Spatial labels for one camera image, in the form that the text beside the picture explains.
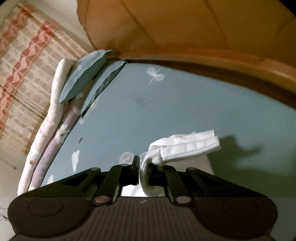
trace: white towel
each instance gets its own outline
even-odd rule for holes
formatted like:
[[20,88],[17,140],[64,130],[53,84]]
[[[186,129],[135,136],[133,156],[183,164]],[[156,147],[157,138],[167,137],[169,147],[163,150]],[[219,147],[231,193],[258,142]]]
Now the white towel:
[[196,157],[204,156],[207,153],[220,149],[219,138],[215,136],[213,130],[192,134],[178,134],[159,139],[150,144],[148,152],[144,153],[144,158],[143,154],[141,155],[143,161],[141,162],[140,169],[140,184],[138,186],[125,187],[122,196],[164,196],[163,187],[148,186],[146,177],[148,164],[164,165],[169,162],[182,161],[186,165],[186,162],[188,164],[192,163]]

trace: wall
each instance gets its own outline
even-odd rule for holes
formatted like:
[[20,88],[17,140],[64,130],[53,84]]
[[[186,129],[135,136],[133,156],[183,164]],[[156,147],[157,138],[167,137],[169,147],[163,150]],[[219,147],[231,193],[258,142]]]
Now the wall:
[[0,241],[7,241],[15,233],[7,217],[7,208],[16,197],[17,186],[22,173],[22,168],[13,168],[10,164],[0,159]]
[[83,27],[78,21],[76,0],[27,0],[56,21],[63,30],[88,52],[94,51]]
[[[0,28],[4,23],[4,19],[11,14],[13,8],[17,5],[18,2],[20,2],[20,0],[6,0],[2,5],[0,5]],[[0,162],[2,163],[3,160],[9,163],[9,165],[17,168],[22,168],[25,163],[25,156],[22,153],[18,153],[16,150],[11,149],[9,146],[1,145]]]

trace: bed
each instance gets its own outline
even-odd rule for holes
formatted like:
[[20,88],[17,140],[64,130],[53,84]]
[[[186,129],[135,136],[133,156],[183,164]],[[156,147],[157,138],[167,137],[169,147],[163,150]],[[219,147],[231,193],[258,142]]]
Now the bed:
[[42,186],[92,167],[107,171],[123,153],[140,155],[163,137],[214,129],[222,146],[208,155],[215,175],[267,196],[295,196],[295,126],[294,108],[256,91],[127,63],[75,124]]

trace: rivet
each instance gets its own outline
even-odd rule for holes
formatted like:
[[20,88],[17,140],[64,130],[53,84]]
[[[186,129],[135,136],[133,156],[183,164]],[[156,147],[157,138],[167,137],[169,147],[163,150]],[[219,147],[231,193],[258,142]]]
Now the rivet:
[[176,201],[180,204],[186,204],[191,201],[191,198],[187,196],[179,196],[176,198]]
[[98,196],[98,197],[95,197],[94,200],[97,203],[106,203],[110,200],[110,198],[107,196]]

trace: curtain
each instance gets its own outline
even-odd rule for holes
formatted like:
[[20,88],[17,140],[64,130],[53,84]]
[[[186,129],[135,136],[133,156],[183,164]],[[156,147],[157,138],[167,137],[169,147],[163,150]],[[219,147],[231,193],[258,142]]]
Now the curtain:
[[27,154],[47,114],[55,69],[87,52],[31,5],[0,28],[0,148]]

